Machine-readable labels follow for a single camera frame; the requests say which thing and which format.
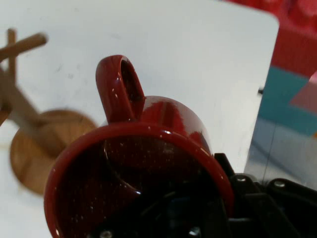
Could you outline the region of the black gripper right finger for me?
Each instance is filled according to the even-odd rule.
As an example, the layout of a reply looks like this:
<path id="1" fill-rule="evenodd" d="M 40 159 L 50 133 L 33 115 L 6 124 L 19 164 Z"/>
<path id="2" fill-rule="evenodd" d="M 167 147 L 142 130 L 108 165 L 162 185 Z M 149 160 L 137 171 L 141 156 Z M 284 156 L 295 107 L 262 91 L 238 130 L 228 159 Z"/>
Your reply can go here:
<path id="1" fill-rule="evenodd" d="M 229 218 L 216 202 L 213 233 L 216 238 L 315 238 L 317 192 L 285 178 L 265 185 L 236 174 L 223 153 L 214 155 L 228 175 L 235 198 Z"/>

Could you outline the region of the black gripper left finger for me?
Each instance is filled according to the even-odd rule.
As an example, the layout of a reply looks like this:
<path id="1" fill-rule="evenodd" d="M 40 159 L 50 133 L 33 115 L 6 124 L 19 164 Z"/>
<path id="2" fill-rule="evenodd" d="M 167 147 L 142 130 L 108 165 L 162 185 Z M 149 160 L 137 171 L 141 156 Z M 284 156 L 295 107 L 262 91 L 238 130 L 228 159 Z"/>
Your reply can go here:
<path id="1" fill-rule="evenodd" d="M 92 232 L 93 238 L 227 238 L 229 223 L 212 186 L 186 183 L 143 193 Z"/>

